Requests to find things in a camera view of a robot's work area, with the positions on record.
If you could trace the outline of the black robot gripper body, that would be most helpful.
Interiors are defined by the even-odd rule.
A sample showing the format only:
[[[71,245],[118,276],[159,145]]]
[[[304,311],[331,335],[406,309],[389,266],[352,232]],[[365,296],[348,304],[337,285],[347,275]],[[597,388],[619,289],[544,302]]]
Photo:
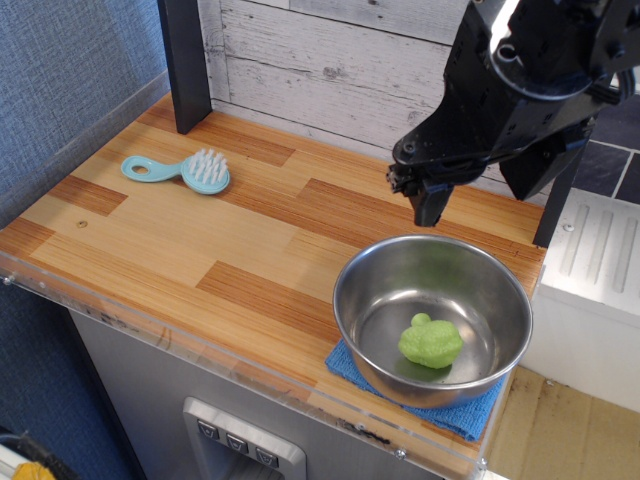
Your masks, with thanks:
[[[393,149],[387,179],[453,187],[564,130],[589,136],[605,105],[608,72],[596,56],[605,1],[473,1],[444,71],[437,110]]]

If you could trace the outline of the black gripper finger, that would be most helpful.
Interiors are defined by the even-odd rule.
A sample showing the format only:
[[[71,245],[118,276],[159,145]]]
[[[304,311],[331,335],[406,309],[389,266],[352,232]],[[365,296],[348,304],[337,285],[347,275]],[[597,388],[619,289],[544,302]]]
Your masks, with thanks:
[[[421,180],[416,194],[410,197],[414,223],[419,227],[435,227],[453,191],[454,187],[451,185]]]
[[[500,164],[500,172],[518,200],[537,195],[561,174],[586,147],[589,136],[564,130],[527,147]]]

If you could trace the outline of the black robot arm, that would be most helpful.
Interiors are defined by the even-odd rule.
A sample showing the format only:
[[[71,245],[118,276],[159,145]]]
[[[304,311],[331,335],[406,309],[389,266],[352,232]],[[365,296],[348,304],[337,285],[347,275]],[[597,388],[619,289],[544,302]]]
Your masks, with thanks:
[[[635,1],[472,1],[438,108],[401,138],[387,178],[414,221],[436,225],[453,190],[498,164],[514,197],[578,156],[597,115],[635,91]]]

